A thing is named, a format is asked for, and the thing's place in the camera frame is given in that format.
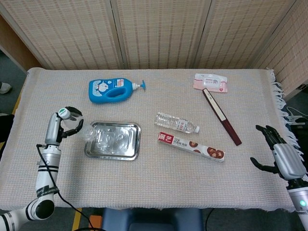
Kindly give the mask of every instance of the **pink package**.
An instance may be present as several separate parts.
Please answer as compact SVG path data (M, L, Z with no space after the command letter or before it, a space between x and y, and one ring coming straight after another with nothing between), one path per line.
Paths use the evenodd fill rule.
M227 92L227 77L215 74L195 74L193 88L212 92Z

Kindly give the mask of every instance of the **yellow floor line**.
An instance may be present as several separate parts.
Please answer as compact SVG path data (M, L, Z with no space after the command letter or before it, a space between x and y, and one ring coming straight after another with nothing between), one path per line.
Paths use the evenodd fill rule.
M16 103L15 103L15 107L14 107L13 112L12 112L13 115L15 114L16 109L18 108L18 105L19 105L19 102L20 102L20 97L21 97L21 92L22 92L22 91L23 91L23 90L20 91L19 96L18 96L18 99L17 99L17 101L16 101Z
M80 218L81 214L76 211L72 231L77 230L79 228Z

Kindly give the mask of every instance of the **bottle cap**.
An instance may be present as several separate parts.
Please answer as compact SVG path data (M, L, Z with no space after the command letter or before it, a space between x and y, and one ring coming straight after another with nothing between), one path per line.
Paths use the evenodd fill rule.
M200 129L200 127L199 127L199 126L196 126L196 128L194 129L194 132L195 132L195 133L198 133L198 132L199 132L199 129Z
M142 84L136 84L136 83L133 83L133 90L136 90L138 89L139 87L142 87L144 90L145 90L145 83L144 83L144 80L142 81Z
M67 110L66 108L61 108L58 114L62 119L68 119L69 117L71 117L70 111Z

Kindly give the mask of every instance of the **green light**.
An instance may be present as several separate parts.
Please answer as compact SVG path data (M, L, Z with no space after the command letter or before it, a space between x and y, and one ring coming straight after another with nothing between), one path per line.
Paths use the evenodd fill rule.
M307 205L305 201L300 201L299 203L300 203L301 206L306 206Z

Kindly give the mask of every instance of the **snack box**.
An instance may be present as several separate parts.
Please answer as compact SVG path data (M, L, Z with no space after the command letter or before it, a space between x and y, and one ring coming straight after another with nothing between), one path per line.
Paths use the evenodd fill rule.
M225 161L225 152L217 150L215 148L200 145L193 141L188 141L165 132L160 132L158 134L158 141L171 145L172 147L185 150L189 153L197 154L203 157L207 157L212 160L219 162Z

